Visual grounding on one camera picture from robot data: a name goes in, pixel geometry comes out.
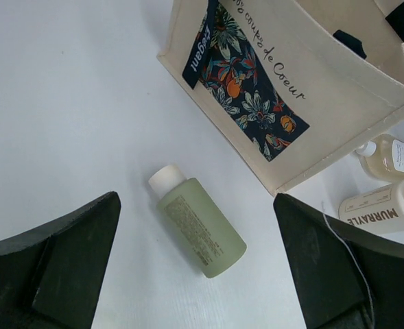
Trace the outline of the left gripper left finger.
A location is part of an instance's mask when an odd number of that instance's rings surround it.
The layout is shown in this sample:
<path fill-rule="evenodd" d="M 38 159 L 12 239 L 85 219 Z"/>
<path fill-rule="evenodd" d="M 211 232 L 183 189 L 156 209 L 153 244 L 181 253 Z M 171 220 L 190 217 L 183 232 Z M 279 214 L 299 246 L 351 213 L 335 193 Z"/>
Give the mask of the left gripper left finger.
<path fill-rule="evenodd" d="M 120 212 L 112 191 L 0 241 L 0 328 L 90 328 Z"/>

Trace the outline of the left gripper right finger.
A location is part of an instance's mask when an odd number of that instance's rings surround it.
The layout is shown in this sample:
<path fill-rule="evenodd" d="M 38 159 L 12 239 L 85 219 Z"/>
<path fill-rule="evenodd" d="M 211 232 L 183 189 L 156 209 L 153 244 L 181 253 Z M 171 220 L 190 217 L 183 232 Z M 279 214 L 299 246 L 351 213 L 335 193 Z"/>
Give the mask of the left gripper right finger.
<path fill-rule="evenodd" d="M 288 194 L 273 206 L 307 328 L 404 328 L 404 244 Z"/>

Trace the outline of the cream cylindrical bottle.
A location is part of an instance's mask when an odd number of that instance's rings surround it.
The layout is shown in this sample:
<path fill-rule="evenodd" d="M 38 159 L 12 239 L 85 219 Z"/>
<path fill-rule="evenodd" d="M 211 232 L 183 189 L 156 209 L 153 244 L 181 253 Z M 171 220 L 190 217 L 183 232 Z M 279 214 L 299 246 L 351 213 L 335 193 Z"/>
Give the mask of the cream cylindrical bottle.
<path fill-rule="evenodd" d="M 404 231 L 404 180 L 345 199 L 338 216 L 373 234 Z"/>

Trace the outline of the clear amber soap bottle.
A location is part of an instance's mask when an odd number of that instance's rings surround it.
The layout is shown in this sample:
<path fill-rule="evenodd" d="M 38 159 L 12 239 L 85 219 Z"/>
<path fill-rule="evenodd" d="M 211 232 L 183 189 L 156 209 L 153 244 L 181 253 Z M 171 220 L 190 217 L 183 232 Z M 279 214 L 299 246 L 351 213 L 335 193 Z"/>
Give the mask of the clear amber soap bottle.
<path fill-rule="evenodd" d="M 386 181 L 404 180 L 404 142 L 381 134 L 355 150 L 363 169 L 372 177 Z"/>

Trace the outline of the green bottle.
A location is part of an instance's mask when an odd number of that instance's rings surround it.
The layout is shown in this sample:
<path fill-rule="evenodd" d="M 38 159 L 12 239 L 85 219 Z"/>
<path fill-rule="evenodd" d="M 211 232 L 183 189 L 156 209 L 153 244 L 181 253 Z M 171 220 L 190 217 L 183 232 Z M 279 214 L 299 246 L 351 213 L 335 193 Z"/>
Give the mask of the green bottle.
<path fill-rule="evenodd" d="M 233 266 L 247 245 L 196 178 L 167 165 L 149 180 L 158 197 L 157 209 L 207 278 Z"/>

